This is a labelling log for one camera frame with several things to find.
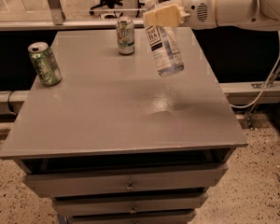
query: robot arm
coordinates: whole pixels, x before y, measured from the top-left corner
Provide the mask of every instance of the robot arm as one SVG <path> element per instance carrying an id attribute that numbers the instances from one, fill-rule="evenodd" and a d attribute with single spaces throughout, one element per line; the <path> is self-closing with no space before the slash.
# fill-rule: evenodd
<path id="1" fill-rule="evenodd" d="M 151 11 L 154 14 L 150 11 L 145 14 L 145 23 L 177 26 L 183 21 L 196 30 L 236 26 L 248 30 L 280 31 L 280 0 L 171 0 L 161 6 Z"/>

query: cabinet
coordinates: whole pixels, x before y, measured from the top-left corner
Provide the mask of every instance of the cabinet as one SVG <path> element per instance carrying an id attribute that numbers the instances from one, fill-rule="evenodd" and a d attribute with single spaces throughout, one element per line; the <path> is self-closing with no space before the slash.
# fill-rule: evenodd
<path id="1" fill-rule="evenodd" d="M 38 78 L 0 153 L 69 223 L 186 223 L 246 146 L 190 28 L 175 30 L 185 71 L 159 77 L 143 29 L 118 54 L 113 30 L 59 32 L 63 80 Z"/>

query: drawer handle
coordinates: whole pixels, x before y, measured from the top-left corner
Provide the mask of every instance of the drawer handle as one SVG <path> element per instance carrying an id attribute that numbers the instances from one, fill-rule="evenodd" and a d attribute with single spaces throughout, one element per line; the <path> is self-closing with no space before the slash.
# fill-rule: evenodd
<path id="1" fill-rule="evenodd" d="M 130 211 L 130 214 L 136 214 L 137 211 L 134 209 L 134 206 L 132 207 L 131 211 Z"/>
<path id="2" fill-rule="evenodd" d="M 136 188 L 133 186 L 132 182 L 129 182 L 129 186 L 126 188 L 127 191 L 134 191 Z"/>

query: soda can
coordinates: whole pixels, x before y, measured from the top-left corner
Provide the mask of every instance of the soda can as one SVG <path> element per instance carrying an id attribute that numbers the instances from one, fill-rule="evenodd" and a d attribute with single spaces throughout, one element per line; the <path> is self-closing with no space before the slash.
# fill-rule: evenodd
<path id="1" fill-rule="evenodd" d="M 134 53 L 134 24 L 129 16 L 122 16 L 116 23 L 119 53 L 130 55 Z"/>
<path id="2" fill-rule="evenodd" d="M 29 57 L 41 83 L 53 86 L 62 79 L 53 50 L 45 42 L 36 42 L 28 47 Z"/>

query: plastic bottle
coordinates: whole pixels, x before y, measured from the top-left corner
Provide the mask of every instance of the plastic bottle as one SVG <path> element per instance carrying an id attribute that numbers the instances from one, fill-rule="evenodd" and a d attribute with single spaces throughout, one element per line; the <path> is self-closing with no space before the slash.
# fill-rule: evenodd
<path id="1" fill-rule="evenodd" d="M 158 8 L 158 0 L 144 0 L 147 10 Z M 184 64 L 172 27 L 146 27 L 148 44 L 161 77 L 184 70 Z"/>

